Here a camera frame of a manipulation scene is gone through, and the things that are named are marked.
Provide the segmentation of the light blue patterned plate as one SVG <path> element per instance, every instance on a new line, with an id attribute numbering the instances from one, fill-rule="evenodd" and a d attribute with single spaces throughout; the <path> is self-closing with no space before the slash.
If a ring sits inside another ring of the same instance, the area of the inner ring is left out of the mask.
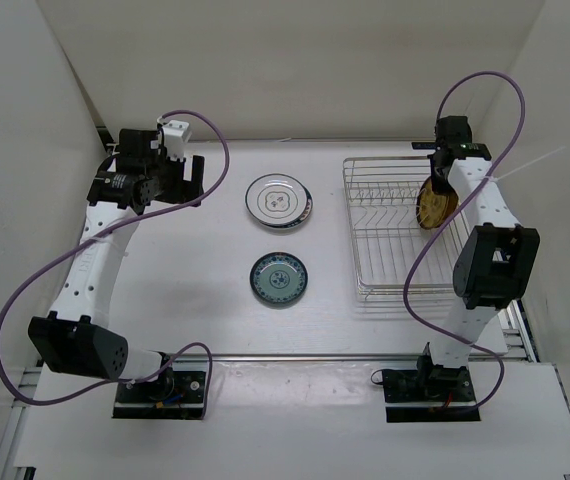
<path id="1" fill-rule="evenodd" d="M 270 252 L 252 266 L 249 283 L 253 294 L 273 307 L 296 303 L 305 293 L 309 275 L 304 263 L 287 252 Z"/>

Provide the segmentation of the yellow patterned plate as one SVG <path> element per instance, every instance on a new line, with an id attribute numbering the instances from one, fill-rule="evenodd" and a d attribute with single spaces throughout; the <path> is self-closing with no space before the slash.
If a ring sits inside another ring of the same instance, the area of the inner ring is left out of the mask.
<path id="1" fill-rule="evenodd" d="M 446 208 L 444 213 L 444 220 L 449 219 L 453 213 L 456 211 L 459 204 L 459 198 L 455 192 L 452 192 L 447 196 Z"/>
<path id="2" fill-rule="evenodd" d="M 446 221 L 443 217 L 447 196 L 451 193 L 436 194 L 432 191 L 430 177 L 425 180 L 420 188 L 416 203 L 416 220 L 422 229 L 436 229 Z"/>

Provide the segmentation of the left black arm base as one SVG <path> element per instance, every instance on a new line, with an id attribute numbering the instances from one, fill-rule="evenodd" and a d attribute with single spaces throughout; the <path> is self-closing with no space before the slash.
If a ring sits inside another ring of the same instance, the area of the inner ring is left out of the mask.
<path id="1" fill-rule="evenodd" d="M 119 385 L 112 418 L 122 420 L 202 420 L 209 381 L 206 361 L 175 361 L 156 380 Z"/>

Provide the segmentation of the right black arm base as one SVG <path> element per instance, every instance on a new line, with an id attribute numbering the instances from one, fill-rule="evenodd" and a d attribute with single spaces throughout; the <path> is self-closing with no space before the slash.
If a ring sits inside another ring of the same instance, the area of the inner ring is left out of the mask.
<path id="1" fill-rule="evenodd" d="M 383 389 L 386 422 L 453 423 L 479 422 L 479 408 L 467 369 L 449 380 L 423 378 L 416 369 L 378 369 L 370 375 Z"/>

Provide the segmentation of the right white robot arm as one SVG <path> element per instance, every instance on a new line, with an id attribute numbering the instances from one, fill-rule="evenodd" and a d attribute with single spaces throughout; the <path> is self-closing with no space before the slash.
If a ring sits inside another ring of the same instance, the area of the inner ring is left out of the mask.
<path id="1" fill-rule="evenodd" d="M 437 120 L 429 161 L 430 175 L 417 197 L 419 226 L 441 227 L 461 207 L 470 227 L 453 267 L 456 299 L 446 332 L 426 346 L 414 375 L 417 393 L 435 400 L 462 382 L 472 346 L 487 323 L 525 293 L 540 236 L 511 213 L 490 177 L 489 150 L 474 142 L 466 117 Z"/>

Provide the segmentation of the dark blue rim plate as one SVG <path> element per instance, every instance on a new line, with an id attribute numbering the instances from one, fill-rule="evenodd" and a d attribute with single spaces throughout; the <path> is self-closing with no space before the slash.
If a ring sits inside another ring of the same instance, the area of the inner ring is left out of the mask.
<path id="1" fill-rule="evenodd" d="M 311 214 L 311 193 L 300 182 L 273 179 L 258 194 L 259 222 L 263 225 L 303 223 Z"/>

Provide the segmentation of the white plate teal line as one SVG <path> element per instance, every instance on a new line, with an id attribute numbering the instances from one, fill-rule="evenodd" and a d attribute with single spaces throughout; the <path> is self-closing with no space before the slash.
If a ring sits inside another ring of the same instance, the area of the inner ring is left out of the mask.
<path id="1" fill-rule="evenodd" d="M 297 179 L 285 174 L 267 174 L 255 179 L 245 193 L 250 216 L 263 226 L 290 229 L 311 214 L 313 198 Z"/>

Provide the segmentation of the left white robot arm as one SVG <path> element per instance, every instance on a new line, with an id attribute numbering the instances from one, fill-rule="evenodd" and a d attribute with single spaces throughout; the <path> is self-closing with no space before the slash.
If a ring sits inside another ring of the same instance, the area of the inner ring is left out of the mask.
<path id="1" fill-rule="evenodd" d="M 87 201 L 82 240 L 64 285 L 28 336 L 48 368 L 101 380 L 140 380 L 153 400 L 171 395 L 175 377 L 164 354 L 136 350 L 109 328 L 111 297 L 138 218 L 154 201 L 176 205 L 203 192 L 204 159 L 184 176 L 188 123 L 171 120 L 154 130 L 123 129 L 112 157 L 98 168 Z"/>

